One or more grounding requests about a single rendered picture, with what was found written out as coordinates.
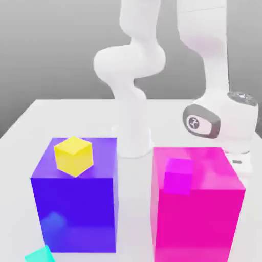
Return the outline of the large purple box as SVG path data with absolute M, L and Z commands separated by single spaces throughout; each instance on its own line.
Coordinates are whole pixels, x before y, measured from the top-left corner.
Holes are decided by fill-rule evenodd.
M 53 138 L 31 176 L 44 243 L 53 253 L 114 253 L 118 229 L 116 138 L 87 138 L 94 166 L 74 178 L 56 167 Z

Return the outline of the small turquoise cube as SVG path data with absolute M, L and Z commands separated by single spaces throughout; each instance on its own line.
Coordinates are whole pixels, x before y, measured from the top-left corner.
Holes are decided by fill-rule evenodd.
M 55 262 L 55 259 L 50 251 L 50 248 L 44 247 L 25 256 L 25 262 Z

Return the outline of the large magenta box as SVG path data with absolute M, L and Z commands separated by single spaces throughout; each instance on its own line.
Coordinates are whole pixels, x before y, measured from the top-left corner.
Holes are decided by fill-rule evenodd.
M 190 195 L 163 191 L 169 158 L 194 162 Z M 217 147 L 155 147 L 150 223 L 154 262 L 228 262 L 245 187 Z

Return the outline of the small yellow cube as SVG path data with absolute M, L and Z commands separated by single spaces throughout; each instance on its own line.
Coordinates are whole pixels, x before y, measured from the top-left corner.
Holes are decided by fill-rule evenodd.
M 54 146 L 57 169 L 78 177 L 94 165 L 93 145 L 77 137 L 70 137 Z

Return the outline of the small magenta cube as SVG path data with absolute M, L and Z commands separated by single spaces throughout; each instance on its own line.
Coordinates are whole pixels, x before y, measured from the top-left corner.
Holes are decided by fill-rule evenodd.
M 191 159 L 169 158 L 164 172 L 163 191 L 190 195 L 194 162 Z

